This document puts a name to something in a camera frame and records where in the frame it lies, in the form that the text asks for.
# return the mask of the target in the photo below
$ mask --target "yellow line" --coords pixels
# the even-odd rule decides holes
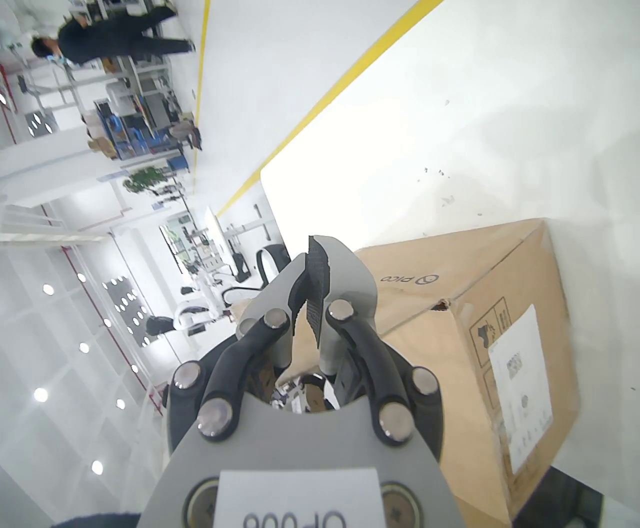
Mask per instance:
[[[381,36],[364,55],[335,83],[320,101],[311,109],[304,119],[296,126],[291,133],[279,144],[278,148],[263,162],[256,172],[251,174],[249,179],[242,184],[236,193],[230,198],[225,206],[220,209],[218,216],[223,214],[240,197],[247,192],[254,184],[260,181],[260,171],[276,157],[293,138],[295,138],[311,121],[313,121],[322,110],[324,110],[340,93],[349,86],[355,79],[376,59],[378,59],[387,49],[394,45],[407,31],[420,22],[426,15],[431,13],[443,0],[419,0],[411,7],[389,30]]]
[[[202,14],[202,34],[200,35],[200,66],[198,67],[198,91],[196,93],[196,126],[200,121],[200,103],[202,101],[202,73],[204,71],[204,47],[207,43],[207,28],[209,27],[209,8],[211,7],[211,0],[204,0],[204,12]],[[193,173],[191,180],[193,183],[193,193],[196,192],[196,171],[198,169],[198,150],[195,150],[195,160],[193,162]]]

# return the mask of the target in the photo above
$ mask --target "red pipe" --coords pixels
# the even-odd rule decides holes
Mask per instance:
[[[46,216],[48,218],[49,215],[47,214],[47,211],[45,210],[44,205],[41,205],[40,207],[42,208],[42,212],[44,213],[44,216]],[[78,274],[78,270],[74,266],[73,261],[71,260],[71,258],[69,257],[69,255],[67,253],[68,252],[68,248],[65,248],[64,246],[60,246],[60,249],[62,249],[62,252],[65,254],[69,264],[71,265],[71,268],[74,270],[74,273],[77,275]],[[89,294],[89,291],[87,290],[86,286],[84,285],[84,282],[81,282],[80,284],[82,285],[84,293],[86,293],[86,296],[89,297],[89,300],[91,301],[91,304],[93,305],[93,309],[95,310],[95,312],[98,314],[98,316],[101,319],[104,319],[104,317],[100,313],[100,310],[98,309],[98,306],[96,306],[95,302],[93,301],[93,298],[91,297],[91,295]],[[129,365],[129,368],[131,368],[132,363],[129,361],[129,359],[127,358],[126,354],[124,353],[124,350],[120,346],[120,343],[118,343],[118,340],[113,335],[113,332],[111,331],[111,328],[109,328],[108,326],[106,328],[107,328],[107,332],[109,332],[109,335],[111,336],[111,339],[113,339],[113,342],[116,344],[116,347],[120,351],[120,354],[122,354],[122,357],[127,362],[127,365]],[[147,392],[147,388],[146,388],[145,384],[142,382],[142,380],[140,379],[140,376],[138,376],[138,374],[135,373],[135,372],[133,374],[136,377],[136,379],[138,380],[138,382],[140,383],[140,385],[142,386],[142,388],[145,390],[145,392]],[[154,400],[154,398],[151,396],[151,394],[149,394],[149,399],[154,404],[154,407],[156,408],[156,410],[160,413],[160,416],[162,416],[163,415],[162,414],[162,410],[160,409],[160,406],[156,403],[156,400]]]
[[[18,142],[15,140],[15,136],[13,135],[13,130],[11,130],[11,125],[9,124],[9,118],[6,116],[6,108],[2,103],[0,103],[0,106],[2,107],[2,114],[4,116],[4,120],[6,121],[6,127],[9,129],[9,133],[11,134],[11,139],[13,140],[13,144],[17,145]]]
[[[13,101],[13,108],[15,108],[15,111],[18,112],[18,105],[16,105],[15,99],[13,98],[13,93],[11,92],[11,86],[9,86],[9,79],[6,78],[6,72],[4,71],[4,67],[2,66],[2,64],[0,64],[0,75],[2,75],[2,78],[4,79],[4,85],[6,86],[6,91],[9,93],[9,97],[11,97],[11,100]]]

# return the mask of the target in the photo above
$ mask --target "potted plant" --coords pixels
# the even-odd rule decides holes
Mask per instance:
[[[161,182],[166,182],[167,178],[159,168],[145,167],[135,171],[129,176],[122,186],[130,193],[141,193],[147,189],[152,189]]]

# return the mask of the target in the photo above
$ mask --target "white table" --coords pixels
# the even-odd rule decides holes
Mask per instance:
[[[582,413],[555,465],[638,509],[640,14],[447,0],[263,171],[294,257],[548,217]]]

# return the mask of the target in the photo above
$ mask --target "barcode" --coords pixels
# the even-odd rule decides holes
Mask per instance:
[[[513,357],[507,361],[507,370],[509,371],[509,379],[512,380],[513,376],[518,374],[522,368],[522,359],[520,358],[520,352],[517,352]]]

